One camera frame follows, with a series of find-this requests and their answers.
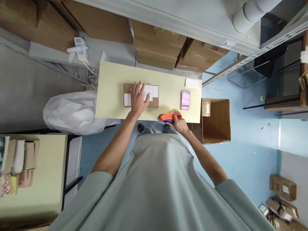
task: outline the light yellow table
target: light yellow table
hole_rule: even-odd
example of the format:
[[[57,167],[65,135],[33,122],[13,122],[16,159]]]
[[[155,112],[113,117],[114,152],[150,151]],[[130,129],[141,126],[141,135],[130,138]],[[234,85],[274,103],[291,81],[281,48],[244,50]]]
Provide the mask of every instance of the light yellow table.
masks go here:
[[[200,123],[202,81],[199,89],[186,88],[186,77],[101,61],[99,68],[96,117],[125,119],[130,108],[124,107],[123,84],[134,81],[159,86],[159,108],[147,108],[140,120],[157,121],[159,114],[180,109],[181,90],[188,90],[190,108],[181,111],[188,123]]]
[[[61,212],[67,135],[13,134],[11,139],[40,140],[31,187],[0,198],[0,219]]]

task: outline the white plastic bag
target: white plastic bag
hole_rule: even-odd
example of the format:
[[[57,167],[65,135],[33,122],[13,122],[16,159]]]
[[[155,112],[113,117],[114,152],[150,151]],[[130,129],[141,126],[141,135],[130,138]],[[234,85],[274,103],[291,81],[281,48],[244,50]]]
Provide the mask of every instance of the white plastic bag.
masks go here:
[[[119,124],[119,119],[95,118],[97,92],[81,91],[50,98],[43,119],[50,129],[76,135],[100,133],[105,126]]]

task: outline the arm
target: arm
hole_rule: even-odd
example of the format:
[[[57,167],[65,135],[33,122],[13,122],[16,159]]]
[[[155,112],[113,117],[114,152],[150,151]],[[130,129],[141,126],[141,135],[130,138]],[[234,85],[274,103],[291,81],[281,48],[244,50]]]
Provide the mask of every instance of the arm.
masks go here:
[[[116,176],[123,157],[125,155],[129,140],[131,138],[134,126],[142,112],[147,108],[150,101],[150,94],[147,95],[146,101],[143,101],[144,84],[139,93],[141,82],[136,82],[131,90],[132,110],[128,113],[120,130],[113,137],[105,151],[96,161],[92,172],[108,172],[113,177]]]
[[[215,186],[228,179],[222,167],[217,163],[217,161],[209,153],[209,151],[200,143],[200,141],[194,136],[191,130],[188,129],[186,121],[184,119],[178,119],[177,116],[174,116],[174,125],[170,123],[166,124],[171,126],[174,130],[184,136],[185,139],[187,139],[187,141],[190,143],[193,150],[195,151],[201,166],[206,171]]]

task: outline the jeans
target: jeans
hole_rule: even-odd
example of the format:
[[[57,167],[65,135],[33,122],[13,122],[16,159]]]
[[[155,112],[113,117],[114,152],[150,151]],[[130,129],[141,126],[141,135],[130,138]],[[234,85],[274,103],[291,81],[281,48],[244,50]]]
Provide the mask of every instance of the jeans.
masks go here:
[[[142,132],[137,135],[137,137],[141,136],[141,135],[144,135],[144,134],[151,134],[151,130],[149,128],[145,128],[142,130]],[[177,132],[175,130],[173,130],[170,126],[166,126],[164,127],[163,129],[163,132],[162,133],[165,133],[165,134],[177,134]]]

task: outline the blue floor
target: blue floor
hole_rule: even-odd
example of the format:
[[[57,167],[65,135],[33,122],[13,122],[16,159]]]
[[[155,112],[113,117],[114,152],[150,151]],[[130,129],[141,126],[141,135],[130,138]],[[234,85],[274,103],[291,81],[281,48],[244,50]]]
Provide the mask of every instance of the blue floor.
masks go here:
[[[220,59],[208,71],[218,73],[229,66],[236,54],[230,52]],[[211,75],[204,74],[203,81]],[[202,98],[228,98],[230,99],[231,141],[222,144],[210,144],[205,147],[210,151],[229,178],[235,179],[252,201],[259,206],[265,203],[274,193],[270,191],[270,175],[276,173],[278,127],[279,120],[274,112],[264,108],[243,110],[243,107],[262,104],[268,94],[269,82],[267,80],[242,90],[232,85],[224,76],[202,89]],[[249,84],[259,77],[249,74],[238,76],[235,81],[240,84]],[[162,131],[163,124],[158,121],[141,121],[145,126],[150,124],[157,132]],[[84,136],[82,142],[82,155],[80,175],[86,178],[95,161],[104,151],[120,125],[107,129],[100,134]],[[121,164],[122,168],[129,159],[129,152],[137,136],[137,129],[132,133],[127,152]],[[195,158],[196,169],[207,179],[211,180]]]

